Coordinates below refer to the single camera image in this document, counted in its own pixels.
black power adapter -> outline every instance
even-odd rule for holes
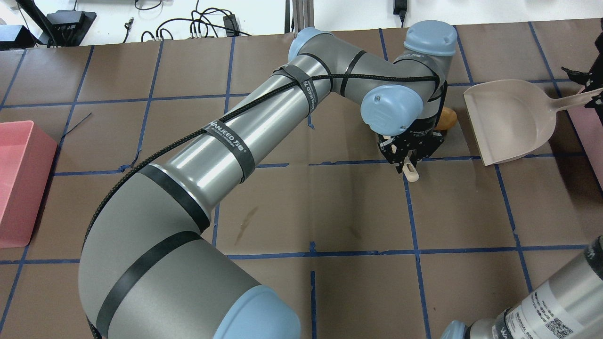
[[[74,27],[80,28],[84,22],[84,12],[82,11],[60,11],[50,13],[46,16],[48,21],[55,27]]]
[[[394,14],[400,16],[402,27],[404,27],[406,11],[408,11],[408,0],[394,0]]]
[[[225,15],[224,27],[226,28],[226,36],[239,36],[239,24],[236,23],[236,16],[234,14]]]

qr code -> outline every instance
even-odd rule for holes
[[[546,328],[551,330],[551,332],[553,332],[553,334],[559,339],[563,339],[573,333],[572,329],[565,326],[565,324],[559,320],[559,318],[555,318],[551,322],[547,323]]]

black device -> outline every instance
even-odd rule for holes
[[[46,17],[55,27],[74,26],[75,28],[81,28],[86,16],[82,11],[58,11],[50,13]]]
[[[31,33],[23,25],[0,25],[0,51],[34,46]]]
[[[603,30],[603,18],[601,19],[601,30]],[[588,72],[573,71],[565,67],[561,68],[567,73],[567,77],[570,80],[584,86],[583,92],[603,87],[603,33],[595,40],[595,47],[597,47],[599,55]],[[601,120],[601,124],[603,124],[603,94],[595,96],[584,107],[594,109],[599,116],[599,120]]]
[[[226,28],[226,36],[239,36],[239,24],[236,23],[236,16],[234,14],[225,15],[224,27]]]
[[[47,46],[79,46],[96,19],[96,13],[59,10],[46,17],[33,0],[16,0],[19,6],[40,27],[38,41]]]
[[[404,27],[406,11],[408,11],[408,0],[394,0],[394,14],[400,16],[402,27]]]

white wall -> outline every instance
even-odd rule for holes
[[[140,0],[149,7],[158,0]],[[189,17],[194,0],[166,0],[163,7],[138,11],[133,0],[78,0],[77,8],[93,11],[98,17],[83,45],[120,43],[125,34],[124,23],[130,17],[134,25],[129,42],[140,41],[145,30],[155,31],[158,24],[173,17]],[[72,9],[74,0],[37,0],[44,13]],[[9,24],[22,22],[18,12],[10,13],[0,6],[0,17]],[[240,29],[252,35],[283,32],[284,0],[202,0],[201,9],[227,8],[237,15]],[[314,0],[315,25],[328,31],[363,30],[398,27],[400,20],[391,14],[393,0]],[[212,22],[222,25],[221,15]],[[453,25],[495,22],[545,21],[603,17],[603,0],[409,0],[405,26],[422,20],[441,20]],[[176,39],[189,37],[189,24],[167,26]]]

stain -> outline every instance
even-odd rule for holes
[[[362,235],[360,234],[360,230],[358,230],[356,227],[350,226],[350,227],[348,227],[348,229],[350,230],[350,233],[354,236],[354,238],[356,238],[358,240],[362,239]]]
[[[236,237],[235,245],[237,245],[239,241],[241,241],[241,239],[243,238],[243,233],[245,233],[245,230],[251,223],[251,219],[253,218],[253,216],[256,215],[258,208],[258,206],[253,208],[251,211],[249,211],[247,216],[245,216],[245,219],[243,219],[243,222],[241,223],[241,230],[239,231],[239,235]]]

